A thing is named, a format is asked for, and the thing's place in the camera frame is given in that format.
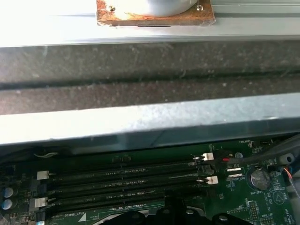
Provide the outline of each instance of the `motherboard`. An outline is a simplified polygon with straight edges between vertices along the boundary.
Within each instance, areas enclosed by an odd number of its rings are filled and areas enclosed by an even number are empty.
[[[212,218],[254,225],[295,224],[277,159],[229,165],[274,139],[43,158],[0,167],[0,225],[99,225],[110,215],[164,206],[171,189]]]

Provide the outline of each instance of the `gray metal frame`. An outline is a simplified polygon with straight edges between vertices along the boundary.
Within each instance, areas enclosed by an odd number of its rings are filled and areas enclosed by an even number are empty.
[[[0,144],[86,138],[108,151],[293,133],[300,131],[299,99],[294,93],[3,115]]]

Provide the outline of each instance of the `white wire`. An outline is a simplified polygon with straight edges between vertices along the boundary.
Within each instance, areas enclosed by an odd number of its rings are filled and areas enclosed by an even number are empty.
[[[295,187],[294,181],[292,179],[289,179],[289,182],[290,182],[291,186],[293,187],[297,197],[300,199],[300,194],[299,194],[298,190]]]
[[[39,157],[39,158],[50,158],[52,156],[58,155],[58,153],[57,152],[49,152],[49,153],[47,153],[46,155],[43,155],[43,156],[40,156],[40,155],[34,153],[33,155],[36,156],[36,157]]]

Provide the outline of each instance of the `orange wire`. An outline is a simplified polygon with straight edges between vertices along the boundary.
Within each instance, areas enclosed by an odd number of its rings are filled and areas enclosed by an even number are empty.
[[[292,179],[293,177],[292,177],[291,173],[288,171],[288,169],[287,168],[283,168],[283,169],[286,171],[287,176],[289,177],[289,179]]]

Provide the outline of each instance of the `capacitor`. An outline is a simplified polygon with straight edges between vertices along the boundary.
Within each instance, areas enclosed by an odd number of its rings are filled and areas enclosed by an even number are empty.
[[[271,178],[270,175],[262,168],[256,168],[251,173],[251,184],[261,190],[267,190],[271,185]]]
[[[18,193],[18,186],[11,185],[3,190],[3,197],[10,198],[11,196],[15,196]]]
[[[18,204],[18,201],[16,199],[5,199],[2,204],[1,208],[4,210],[12,209]]]

